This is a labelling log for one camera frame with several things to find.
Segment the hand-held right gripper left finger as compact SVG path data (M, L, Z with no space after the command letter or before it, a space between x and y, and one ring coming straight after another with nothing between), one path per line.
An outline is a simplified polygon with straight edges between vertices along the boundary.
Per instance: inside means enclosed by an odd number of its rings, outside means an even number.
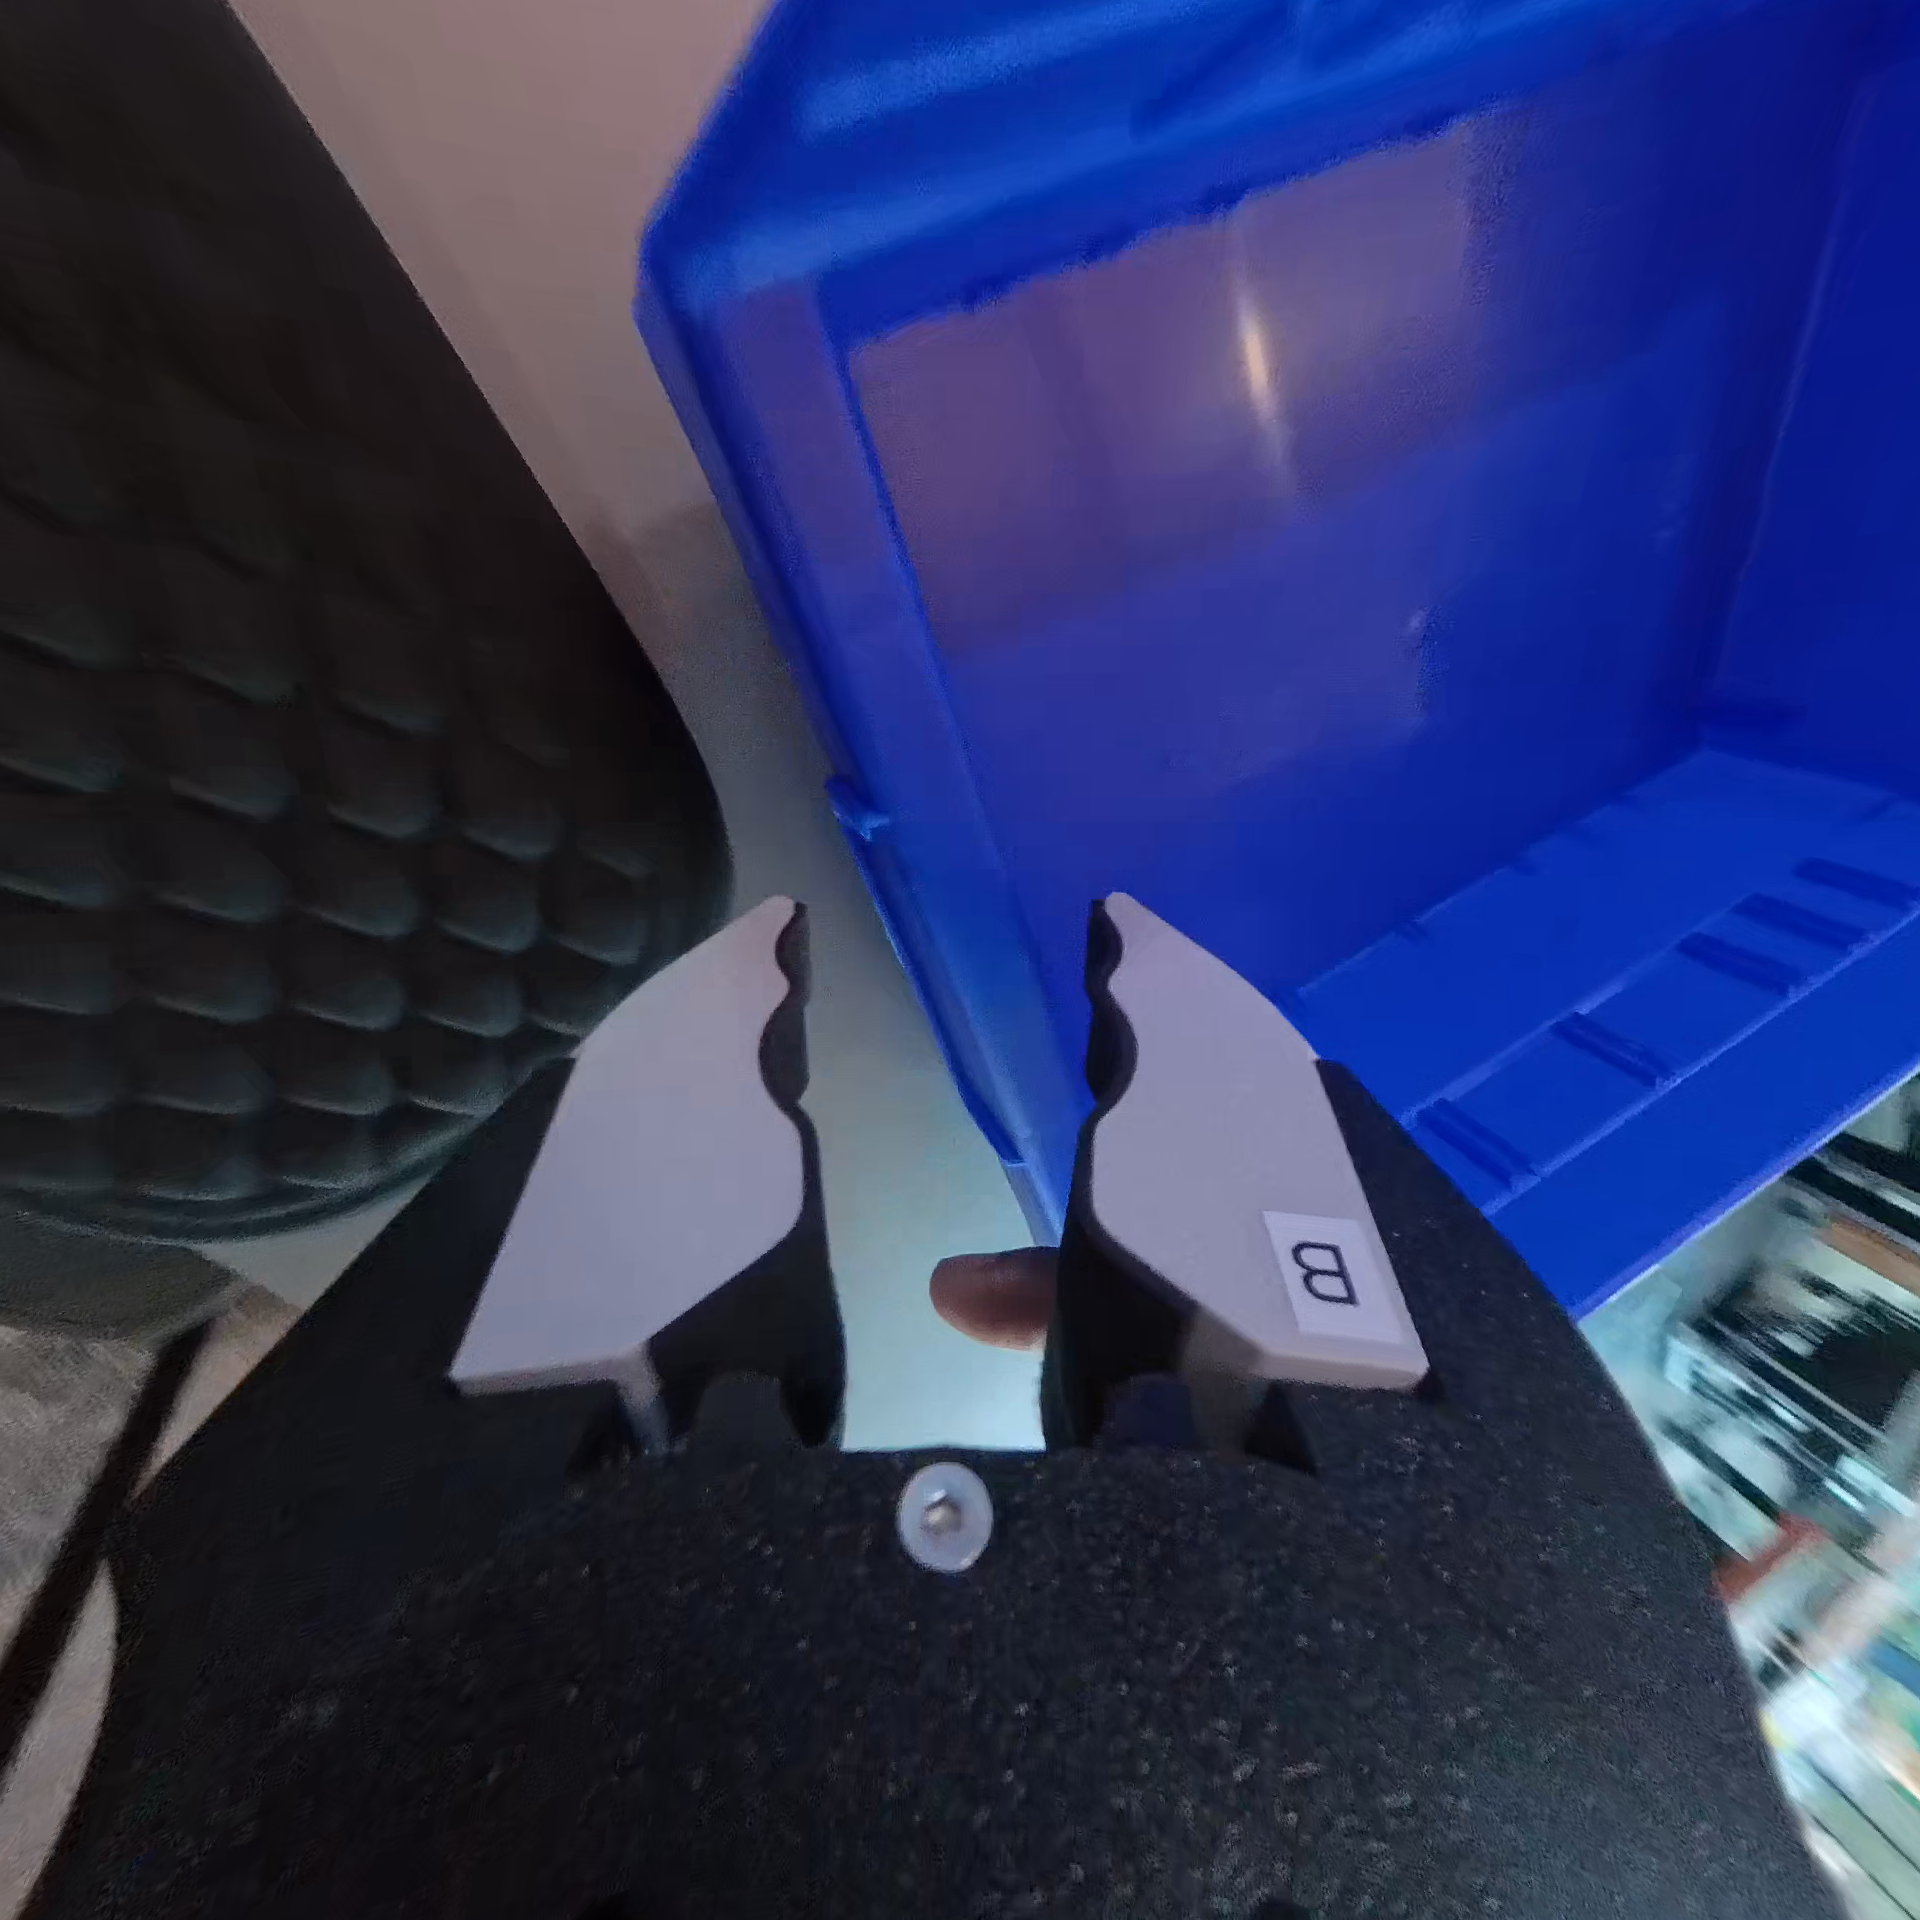
M641 1435L829 1434L810 915L767 897L579 1046L458 1351L466 1394L611 1386Z

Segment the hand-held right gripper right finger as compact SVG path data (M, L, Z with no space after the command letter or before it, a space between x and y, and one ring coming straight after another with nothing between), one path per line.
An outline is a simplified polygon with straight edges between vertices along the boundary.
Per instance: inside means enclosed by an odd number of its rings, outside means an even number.
M1426 1351L1313 1045L1127 894L1091 908L1086 985L1049 1437L1291 1443L1291 1387L1419 1391Z

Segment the blue plastic bin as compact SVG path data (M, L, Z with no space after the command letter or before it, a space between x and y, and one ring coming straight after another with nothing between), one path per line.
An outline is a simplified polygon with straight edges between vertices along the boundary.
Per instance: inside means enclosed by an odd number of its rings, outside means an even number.
M635 317L1039 1229L1089 908L1572 1314L1915 1071L1915 5L773 5Z

